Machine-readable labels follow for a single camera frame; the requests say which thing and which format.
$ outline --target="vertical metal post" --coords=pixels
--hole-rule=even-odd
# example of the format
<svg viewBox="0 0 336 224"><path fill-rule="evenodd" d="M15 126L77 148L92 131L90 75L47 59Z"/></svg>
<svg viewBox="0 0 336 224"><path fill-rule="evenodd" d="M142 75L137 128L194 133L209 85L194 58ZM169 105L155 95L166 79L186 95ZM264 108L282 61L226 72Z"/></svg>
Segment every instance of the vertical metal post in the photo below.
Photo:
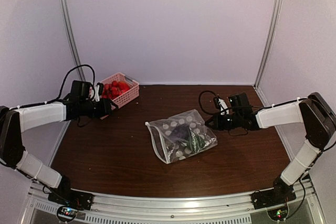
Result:
<svg viewBox="0 0 336 224"><path fill-rule="evenodd" d="M270 23L269 30L268 30L268 36L267 36L267 40L266 40L266 44L264 48L264 53L263 53L260 67L259 67L257 79L254 84L254 87L256 89L259 88L262 76L265 71L265 66L266 66L266 63L267 63L267 60L268 60L268 57L271 51L272 43L274 40L274 36L275 36L276 24L278 22L278 18L280 15L281 6L282 6L282 0L274 0L273 14L272 14L271 23Z"/></svg>
<svg viewBox="0 0 336 224"><path fill-rule="evenodd" d="M68 37L68 41L70 45L71 54L72 54L75 65L78 66L78 65L81 65L81 63L80 63L80 59L79 59L79 55L78 55L78 51L77 51L77 47L75 43L74 34L72 32L67 0L60 0L60 2L61 2L62 14L63 14L67 37ZM85 75L81 68L77 69L77 74L81 81L85 81Z"/></svg>

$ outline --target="wooden table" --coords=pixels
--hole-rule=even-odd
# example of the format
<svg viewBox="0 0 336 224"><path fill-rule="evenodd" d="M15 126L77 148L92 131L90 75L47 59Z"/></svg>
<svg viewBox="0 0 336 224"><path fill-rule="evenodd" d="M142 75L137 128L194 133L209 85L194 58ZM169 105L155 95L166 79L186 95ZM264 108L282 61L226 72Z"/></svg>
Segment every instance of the wooden table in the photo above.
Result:
<svg viewBox="0 0 336 224"><path fill-rule="evenodd" d="M206 152L169 165L156 157L145 121L191 109L208 119L198 107L203 90L225 99L246 92L252 105L261 105L251 86L142 86L140 97L112 116L84 128L72 122L52 168L70 177L75 189L124 196L195 197L271 187L289 163L274 128L246 136L214 131L218 145ZM204 96L208 110L213 108L210 100Z"/></svg>

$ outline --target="transparent bag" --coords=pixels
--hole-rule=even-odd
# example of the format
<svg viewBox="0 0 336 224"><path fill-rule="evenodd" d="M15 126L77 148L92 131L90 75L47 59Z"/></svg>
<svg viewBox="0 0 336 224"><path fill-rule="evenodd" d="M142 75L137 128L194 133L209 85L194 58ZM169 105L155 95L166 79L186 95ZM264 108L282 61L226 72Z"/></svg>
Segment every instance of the transparent bag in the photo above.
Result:
<svg viewBox="0 0 336 224"><path fill-rule="evenodd" d="M151 133L156 155L166 164L194 156L217 145L215 134L204 125L197 110L145 124Z"/></svg>

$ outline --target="pink plastic basket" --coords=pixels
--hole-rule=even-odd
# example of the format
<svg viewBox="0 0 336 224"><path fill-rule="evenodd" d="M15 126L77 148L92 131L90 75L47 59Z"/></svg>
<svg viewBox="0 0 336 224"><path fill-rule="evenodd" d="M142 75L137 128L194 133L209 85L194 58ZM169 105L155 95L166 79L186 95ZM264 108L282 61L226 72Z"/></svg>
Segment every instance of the pink plastic basket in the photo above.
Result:
<svg viewBox="0 0 336 224"><path fill-rule="evenodd" d="M101 81L101 83L107 84L112 83L112 81L125 81L131 88L129 91L112 100L119 106L119 108L123 107L125 104L129 103L139 96L139 83L132 78L124 75L123 73L116 73Z"/></svg>

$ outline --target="white wall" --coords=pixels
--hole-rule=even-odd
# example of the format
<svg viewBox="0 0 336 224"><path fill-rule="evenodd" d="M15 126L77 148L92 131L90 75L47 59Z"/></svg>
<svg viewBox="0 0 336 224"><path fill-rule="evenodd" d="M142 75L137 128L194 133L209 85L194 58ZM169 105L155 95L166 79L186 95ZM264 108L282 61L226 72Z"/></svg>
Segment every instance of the white wall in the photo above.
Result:
<svg viewBox="0 0 336 224"><path fill-rule="evenodd" d="M336 0L283 0L275 41L261 82L270 103L318 91L336 111ZM303 125L282 127L296 154L305 138ZM311 171L328 223L336 216L336 148Z"/></svg>
<svg viewBox="0 0 336 224"><path fill-rule="evenodd" d="M0 105L57 96L73 67L59 0L0 0ZM63 124L23 135L27 150L48 163ZM0 166L0 222L17 223L30 181Z"/></svg>
<svg viewBox="0 0 336 224"><path fill-rule="evenodd" d="M273 3L68 0L81 61L143 84L253 84Z"/></svg>

